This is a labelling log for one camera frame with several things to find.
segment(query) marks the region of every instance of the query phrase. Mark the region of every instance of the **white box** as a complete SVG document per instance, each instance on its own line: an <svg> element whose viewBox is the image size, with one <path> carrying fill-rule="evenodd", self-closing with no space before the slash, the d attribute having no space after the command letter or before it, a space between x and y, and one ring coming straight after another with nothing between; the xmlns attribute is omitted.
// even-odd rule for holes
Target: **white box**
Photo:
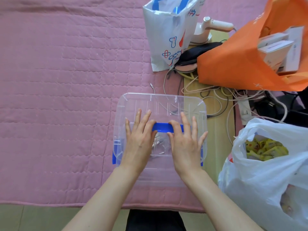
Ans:
<svg viewBox="0 0 308 231"><path fill-rule="evenodd" d="M294 41L293 46L288 52L286 58L281 63L278 73L297 71L301 59L302 38L304 27L290 27L285 31L288 33L288 40Z"/></svg>
<svg viewBox="0 0 308 231"><path fill-rule="evenodd" d="M271 45L273 43L276 43L281 40L287 40L288 39L288 34L287 33L282 33L278 32L269 36L264 36L262 38L259 38L258 42L258 48L262 48L268 45Z"/></svg>
<svg viewBox="0 0 308 231"><path fill-rule="evenodd" d="M275 72L290 50L293 41L282 40L271 45L259 48L259 54L263 61Z"/></svg>

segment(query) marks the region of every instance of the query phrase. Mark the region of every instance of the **white plastic bag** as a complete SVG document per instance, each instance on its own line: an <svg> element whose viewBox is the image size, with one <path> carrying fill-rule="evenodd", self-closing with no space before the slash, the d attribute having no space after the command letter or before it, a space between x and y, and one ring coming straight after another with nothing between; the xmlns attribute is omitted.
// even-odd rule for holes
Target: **white plastic bag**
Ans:
<svg viewBox="0 0 308 231"><path fill-rule="evenodd" d="M170 69L188 48L205 0L151 0L143 6L153 71Z"/></svg>
<svg viewBox="0 0 308 231"><path fill-rule="evenodd" d="M267 161L247 159L245 141L255 134L281 142L289 155ZM267 231L308 230L308 128L254 118L233 142L218 177L219 188ZM292 215L280 201L288 185Z"/></svg>

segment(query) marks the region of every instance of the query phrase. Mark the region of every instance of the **hand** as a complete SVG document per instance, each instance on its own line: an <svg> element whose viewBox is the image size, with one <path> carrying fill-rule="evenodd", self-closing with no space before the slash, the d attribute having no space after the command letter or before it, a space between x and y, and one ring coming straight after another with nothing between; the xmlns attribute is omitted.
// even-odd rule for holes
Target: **hand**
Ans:
<svg viewBox="0 0 308 231"><path fill-rule="evenodd" d="M201 169L200 152L208 132L204 132L198 140L196 118L194 116L192 117L192 130L183 112L181 112L181 118L184 126L184 134L182 133L180 124L174 120L169 122L173 127L174 134L170 132L167 134L171 142L174 168L183 180L185 175Z"/></svg>
<svg viewBox="0 0 308 231"><path fill-rule="evenodd" d="M129 120L125 121L126 129L126 148L121 160L120 167L132 169L139 176L144 170L152 152L152 145L157 131L152 132L156 121L148 121L151 115L149 110L146 115L141 117L141 109L138 110L133 129L129 127Z"/></svg>

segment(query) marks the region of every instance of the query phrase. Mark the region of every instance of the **forearm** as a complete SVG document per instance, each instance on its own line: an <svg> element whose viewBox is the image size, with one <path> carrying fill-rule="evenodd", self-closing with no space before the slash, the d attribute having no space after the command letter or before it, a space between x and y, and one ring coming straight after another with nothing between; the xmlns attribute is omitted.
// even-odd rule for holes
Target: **forearm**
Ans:
<svg viewBox="0 0 308 231"><path fill-rule="evenodd" d="M121 206L138 175L125 168L114 169L103 186L67 224L63 231L111 231Z"/></svg>
<svg viewBox="0 0 308 231"><path fill-rule="evenodd" d="M262 231L203 170L191 173L183 179L204 207L217 231Z"/></svg>

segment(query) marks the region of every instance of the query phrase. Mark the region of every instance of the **finger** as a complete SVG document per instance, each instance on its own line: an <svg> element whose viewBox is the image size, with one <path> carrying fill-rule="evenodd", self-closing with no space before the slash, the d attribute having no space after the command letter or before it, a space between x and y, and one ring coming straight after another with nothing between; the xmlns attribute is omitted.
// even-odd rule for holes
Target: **finger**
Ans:
<svg viewBox="0 0 308 231"><path fill-rule="evenodd" d="M140 123L140 116L141 116L141 109L138 109L138 112L136 113L136 116L135 116L135 121L134 121L132 131L135 131L138 128L138 125Z"/></svg>
<svg viewBox="0 0 308 231"><path fill-rule="evenodd" d="M206 139L206 136L208 135L208 132L204 132L203 135L201 135L199 141L198 141L198 146L201 148L201 146L203 145L204 143L204 140Z"/></svg>
<svg viewBox="0 0 308 231"><path fill-rule="evenodd" d="M174 135L182 134L182 128L177 121L171 120L169 124L171 124L173 127Z"/></svg>
<svg viewBox="0 0 308 231"><path fill-rule="evenodd" d="M167 132L167 135L169 136L170 143L171 143L171 150L173 151L173 146L174 146L174 134Z"/></svg>
<svg viewBox="0 0 308 231"><path fill-rule="evenodd" d="M153 145L153 143L154 143L154 139L155 139L156 134L157 134L157 131L153 131L151 133L151 145Z"/></svg>
<svg viewBox="0 0 308 231"><path fill-rule="evenodd" d="M190 129L190 123L186 117L186 115L184 114L184 112L181 112L181 118L182 118L182 122L183 122L183 126L184 126L184 135L186 136L191 136L191 129Z"/></svg>
<svg viewBox="0 0 308 231"><path fill-rule="evenodd" d="M143 133L145 133L145 134L149 133L150 134L152 132L152 129L153 129L153 126L154 126L155 123L156 123L155 120L148 121L147 124L145 125Z"/></svg>
<svg viewBox="0 0 308 231"><path fill-rule="evenodd" d="M131 135L131 128L129 126L129 120L125 118L125 131L126 131L126 139L128 140L129 136Z"/></svg>
<svg viewBox="0 0 308 231"><path fill-rule="evenodd" d="M192 139L198 141L198 125L195 116L192 117Z"/></svg>
<svg viewBox="0 0 308 231"><path fill-rule="evenodd" d="M143 133L145 125L147 124L150 116L151 116L151 110L148 110L147 113L143 116L142 120L140 121L137 130L139 130Z"/></svg>

